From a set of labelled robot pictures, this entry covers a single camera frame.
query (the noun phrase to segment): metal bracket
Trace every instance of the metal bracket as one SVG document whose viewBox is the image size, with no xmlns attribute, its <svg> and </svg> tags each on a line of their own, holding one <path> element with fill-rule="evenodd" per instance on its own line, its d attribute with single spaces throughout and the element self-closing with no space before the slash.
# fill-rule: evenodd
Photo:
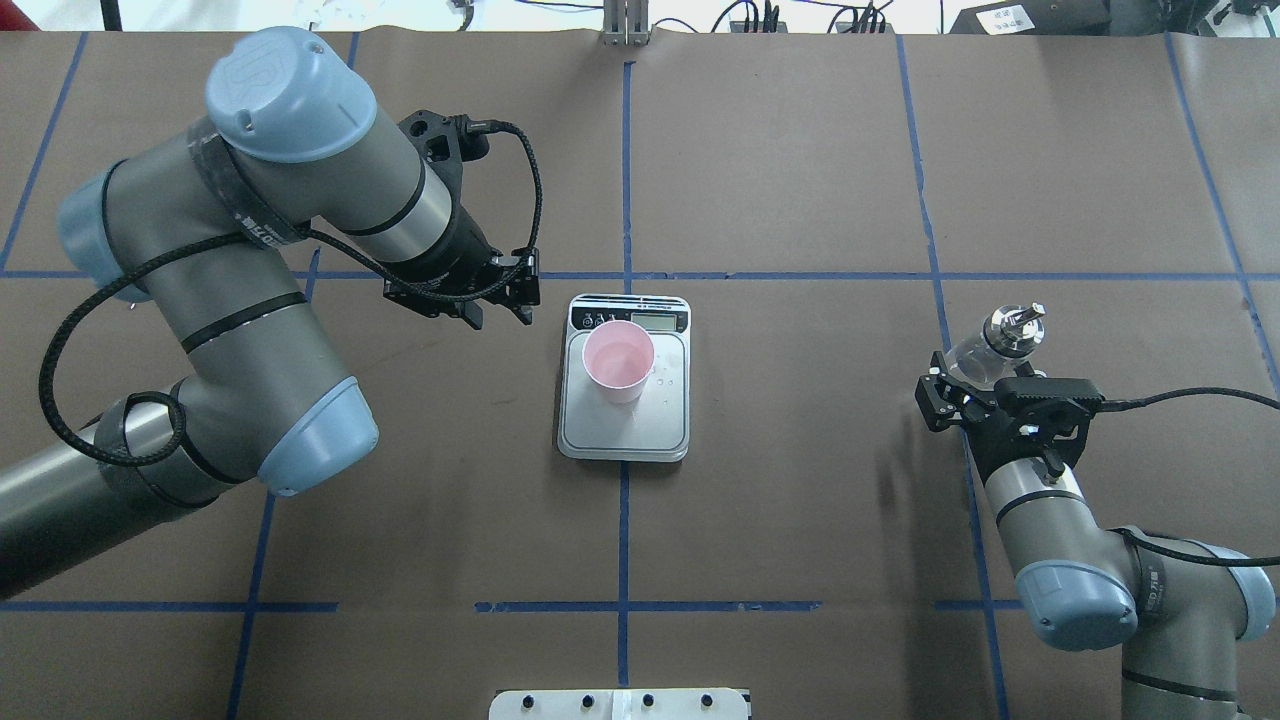
<svg viewBox="0 0 1280 720">
<path fill-rule="evenodd" d="M 489 720 L 751 720 L 751 694 L 731 688 L 503 691 Z"/>
<path fill-rule="evenodd" d="M 649 45 L 649 0 L 604 0 L 605 45 Z"/>
</svg>

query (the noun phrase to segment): cable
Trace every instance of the cable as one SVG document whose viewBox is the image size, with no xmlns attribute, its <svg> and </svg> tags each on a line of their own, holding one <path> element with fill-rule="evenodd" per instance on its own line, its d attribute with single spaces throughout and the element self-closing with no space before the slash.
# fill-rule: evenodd
<svg viewBox="0 0 1280 720">
<path fill-rule="evenodd" d="M 529 170 L 534 178 L 534 220 L 529 231 L 529 242 L 525 245 L 525 250 L 532 250 L 534 246 L 538 243 L 538 229 L 539 225 L 541 224 L 541 218 L 543 218 L 543 178 L 541 173 L 538 169 L 538 159 L 534 156 L 534 146 L 529 141 L 529 136 L 526 136 L 525 132 L 521 131 L 518 127 L 516 127 L 513 123 L 508 123 L 504 120 L 483 120 L 472 123 L 471 127 L 476 128 L 472 132 L 480 132 L 485 135 L 492 135 L 495 132 L 504 132 L 508 135 L 513 135 L 520 140 L 521 146 L 524 146 L 525 155 L 529 158 Z M 323 233 L 316 229 L 302 229 L 302 234 L 305 237 L 319 240 L 337 249 L 343 255 L 347 255 L 348 258 L 356 260 L 361 265 L 369 268 L 370 270 L 374 270 L 375 273 L 378 273 L 379 277 L 390 282 L 403 292 L 417 295 L 428 300 L 434 300 L 436 302 L 467 302 L 471 300 L 484 297 L 490 292 L 495 292 L 506 287 L 512 279 L 515 279 L 516 274 L 520 273 L 520 264 L 517 263 L 512 265 L 508 270 L 506 270 L 502 274 L 502 277 L 498 278 L 498 281 L 495 281 L 493 284 L 483 290 L 468 292 L 465 295 L 445 295 L 439 292 L 430 292 L 428 290 L 424 290 L 419 284 L 408 283 L 397 278 L 385 268 L 383 268 L 378 261 L 365 256 L 358 250 L 351 247 L 346 242 L 342 242 L 340 240 L 330 234 Z M 65 442 L 82 455 L 92 457 L 99 462 L 105 462 L 108 465 L 118 465 L 122 468 L 142 468 L 145 465 L 155 465 L 156 462 L 160 462 L 165 457 L 173 455 L 173 452 L 178 450 L 178 447 L 180 447 L 183 442 L 186 442 L 187 413 L 183 409 L 182 404 L 178 402 L 177 397 L 163 392 L 141 392 L 131 396 L 132 400 L 156 402 L 169 409 L 169 420 L 173 425 L 173 434 L 169 438 L 169 441 L 155 452 L 148 452 L 146 455 L 118 454 L 102 450 L 95 446 L 93 443 L 84 441 L 78 434 L 76 434 L 76 430 L 73 430 L 67 424 L 67 420 L 63 419 L 61 411 L 59 411 L 58 409 L 58 400 L 55 398 L 54 395 L 54 375 L 58 372 L 58 363 L 61 359 L 63 351 L 67 348 L 67 342 L 70 340 L 72 333 L 76 331 L 76 327 L 79 325 L 79 323 L 83 322 L 90 313 L 92 313 L 100 305 L 106 302 L 115 293 L 120 292 L 125 287 L 129 287 L 131 284 L 137 283 L 150 273 L 170 263 L 175 263 L 184 258 L 191 258 L 192 255 L 197 255 L 200 252 L 207 252 L 218 247 L 224 247 L 227 245 L 237 242 L 247 242 L 247 240 L 248 238 L 241 233 L 223 234 L 218 237 L 211 237 L 209 240 L 202 240 L 200 242 L 193 242 L 191 245 L 186 245 L 177 250 L 170 250 L 168 252 L 157 255 L 151 260 L 147 260 L 146 263 L 142 263 L 141 265 L 124 273 L 120 278 L 116 278 L 111 283 L 106 284 L 104 288 L 99 290 L 97 292 L 91 295 L 87 300 L 81 302 L 74 310 L 70 311 L 70 314 L 67 315 L 63 323 L 58 327 L 58 331 L 54 332 L 52 340 L 49 341 L 49 347 L 45 350 L 45 357 L 40 363 L 40 378 L 36 383 L 36 392 L 40 398 L 40 409 L 45 415 L 45 421 L 47 421 L 49 427 L 54 430 L 54 434 L 56 434 L 63 442 Z"/>
<path fill-rule="evenodd" d="M 856 24 L 858 23 L 858 8 L 854 8 L 852 5 L 844 5 L 838 10 L 836 10 L 836 14 L 831 18 L 831 23 L 827 24 L 827 32 L 831 32 L 832 29 L 835 29 L 836 20 L 838 20 L 840 15 L 844 15 L 849 10 L 854 12 L 854 24 Z"/>
<path fill-rule="evenodd" d="M 682 19 L 680 19 L 680 18 L 662 18 L 660 20 L 658 20 L 658 22 L 653 23 L 653 26 L 652 26 L 652 27 L 658 27 L 658 26 L 660 26 L 662 23 L 680 23 L 680 24 L 682 24 L 682 26 L 687 27 L 689 29 L 691 29 L 691 31 L 694 31 L 694 32 L 698 32 L 698 28 L 695 28 L 694 26 L 691 26 L 691 24 L 686 23 L 685 20 L 682 20 Z"/>
<path fill-rule="evenodd" d="M 1176 550 L 1170 550 L 1162 544 L 1156 544 L 1151 541 L 1139 538 L 1129 528 L 1112 528 L 1112 533 L 1124 536 L 1125 542 L 1132 542 L 1133 544 L 1155 552 L 1156 555 L 1164 555 L 1165 557 L 1171 557 L 1174 560 L 1181 560 L 1183 562 L 1193 562 L 1196 565 L 1212 565 L 1215 568 L 1268 568 L 1272 565 L 1280 565 L 1280 556 L 1274 557 L 1244 557 L 1239 560 L 1233 560 L 1228 557 L 1206 557 L 1203 555 L 1190 555 L 1187 552 L 1179 552 Z"/>
<path fill-rule="evenodd" d="M 1193 395 L 1224 395 L 1228 397 L 1239 397 L 1242 400 L 1249 400 L 1260 405 L 1266 405 L 1272 410 L 1280 410 L 1280 402 L 1256 392 L 1249 392 L 1244 389 L 1235 389 L 1230 387 L 1189 387 L 1183 389 L 1175 389 L 1170 392 L 1162 392 L 1160 395 L 1152 395 L 1151 397 L 1140 397 L 1138 400 L 1105 400 L 1098 405 L 1094 413 L 1124 413 L 1126 410 L 1135 410 L 1138 407 L 1147 407 L 1148 405 L 1155 405 L 1157 402 L 1164 402 L 1166 400 L 1174 400 L 1175 397 L 1189 397 Z M 1222 557 L 1204 557 L 1201 555 L 1189 555 L 1187 552 L 1179 552 L 1176 550 L 1170 550 L 1167 547 L 1156 544 L 1153 542 L 1142 539 L 1128 528 L 1115 528 L 1111 532 L 1120 533 L 1125 537 L 1126 542 L 1149 550 L 1157 555 L 1164 555 L 1165 557 L 1171 557 L 1174 560 L 1181 560 L 1184 562 L 1194 562 L 1197 565 L 1213 565 L 1216 568 L 1265 568 L 1271 565 L 1280 565 L 1280 556 L 1272 557 L 1249 557 L 1243 560 L 1229 560 Z M 1179 539 L 1167 536 L 1153 536 L 1164 537 L 1165 539 Z"/>
<path fill-rule="evenodd" d="M 120 26 L 120 0 L 101 0 L 102 29 L 122 31 Z"/>
<path fill-rule="evenodd" d="M 1184 389 L 1175 389 L 1171 392 L 1162 392 L 1160 395 L 1153 395 L 1151 397 L 1143 397 L 1139 400 L 1106 400 L 1103 401 L 1096 413 L 1124 413 L 1125 410 L 1134 410 L 1138 407 L 1146 407 L 1148 405 L 1155 405 L 1157 402 L 1164 402 L 1166 400 L 1172 400 L 1175 397 L 1188 397 L 1192 395 L 1225 395 L 1228 397 L 1239 397 L 1243 400 L 1251 400 L 1260 405 L 1266 405 L 1272 410 L 1280 410 L 1280 402 L 1256 392 L 1248 392 L 1244 389 L 1235 389 L 1230 387 L 1189 387 Z"/>
<path fill-rule="evenodd" d="M 746 6 L 751 8 L 751 14 L 749 15 L 749 18 L 745 19 L 745 20 L 742 20 L 742 29 L 744 31 L 746 29 L 746 23 L 751 22 L 751 18 L 754 18 L 755 22 L 760 20 L 760 6 L 755 4 L 755 0 L 733 0 L 732 3 L 730 3 L 728 8 L 724 8 L 724 12 L 721 13 L 721 15 L 718 18 L 716 18 L 716 24 L 713 24 L 712 29 L 708 31 L 708 32 L 716 32 L 716 28 L 719 27 L 721 20 L 723 20 L 726 17 L 728 17 L 728 12 L 732 10 L 733 8 L 737 8 L 739 5 L 746 5 Z"/>
<path fill-rule="evenodd" d="M 873 33 L 876 32 L 877 19 L 879 19 L 879 10 L 876 9 L 874 4 L 868 3 L 867 6 L 863 8 L 861 18 L 858 17 L 858 9 L 854 9 L 854 22 L 847 29 L 845 29 L 845 32 Z"/>
<path fill-rule="evenodd" d="M 40 410 L 45 414 L 45 421 L 47 421 L 49 427 L 52 428 L 54 434 L 56 434 L 67 445 L 79 451 L 82 455 L 87 455 L 99 462 L 119 465 L 122 468 L 142 468 L 143 465 L 155 465 L 156 462 L 173 455 L 173 452 L 178 450 L 178 447 L 187 438 L 187 414 L 178 402 L 178 398 L 163 392 L 137 393 L 140 400 L 156 402 L 169 409 L 169 419 L 173 424 L 173 436 L 160 450 L 146 455 L 110 452 L 81 438 L 76 434 L 76 430 L 67 425 L 67 420 L 63 419 L 61 413 L 58 410 L 58 401 L 54 398 L 54 373 L 58 370 L 58 361 L 61 359 L 63 350 L 65 350 L 67 342 L 72 337 L 72 332 L 76 331 L 76 325 L 87 318 L 88 314 L 97 306 L 110 300 L 116 292 L 120 292 L 131 284 L 141 281 L 148 273 L 157 270 L 169 263 L 175 263 L 184 258 L 191 258 L 192 255 L 236 242 L 247 241 L 248 238 L 243 234 L 232 233 L 193 242 L 177 250 L 170 250 L 169 252 L 157 255 L 137 268 L 133 268 L 102 290 L 91 295 L 88 300 L 81 302 L 79 306 L 72 310 L 70 314 L 63 320 L 61 325 L 58 327 L 58 331 L 54 332 L 52 340 L 49 341 L 49 347 L 45 350 L 45 357 L 40 363 L 40 379 L 36 384 L 36 391 L 40 396 Z"/>
<path fill-rule="evenodd" d="M 544 3 L 543 0 L 516 0 L 521 5 L 540 5 L 543 8 L 571 8 L 575 10 L 603 10 L 604 5 L 582 5 L 580 3 Z"/>
</svg>

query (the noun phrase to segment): kitchen scale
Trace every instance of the kitchen scale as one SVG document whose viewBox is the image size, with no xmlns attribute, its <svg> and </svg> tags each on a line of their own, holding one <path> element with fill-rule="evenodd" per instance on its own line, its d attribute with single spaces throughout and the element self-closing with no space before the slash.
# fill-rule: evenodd
<svg viewBox="0 0 1280 720">
<path fill-rule="evenodd" d="M 568 304 L 557 445 L 580 460 L 676 462 L 689 452 L 689 304 L 654 295 L 579 295 Z M 603 397 L 582 366 L 596 325 L 631 320 L 653 338 L 653 373 L 632 402 Z"/>
</svg>

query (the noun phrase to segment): pink cup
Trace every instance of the pink cup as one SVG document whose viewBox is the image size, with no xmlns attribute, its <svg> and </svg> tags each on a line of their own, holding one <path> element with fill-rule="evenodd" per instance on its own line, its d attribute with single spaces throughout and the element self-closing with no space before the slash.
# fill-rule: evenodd
<svg viewBox="0 0 1280 720">
<path fill-rule="evenodd" d="M 653 338 L 630 320 L 609 320 L 586 336 L 582 366 L 605 400 L 631 402 L 653 370 Z"/>
</svg>

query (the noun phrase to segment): metal stand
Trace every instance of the metal stand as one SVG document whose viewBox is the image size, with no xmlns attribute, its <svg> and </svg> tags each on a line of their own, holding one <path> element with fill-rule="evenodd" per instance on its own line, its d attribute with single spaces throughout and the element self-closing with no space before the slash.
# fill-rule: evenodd
<svg viewBox="0 0 1280 720">
<path fill-rule="evenodd" d="M 604 0 L 605 45 L 649 45 L 649 0 Z"/>
</svg>

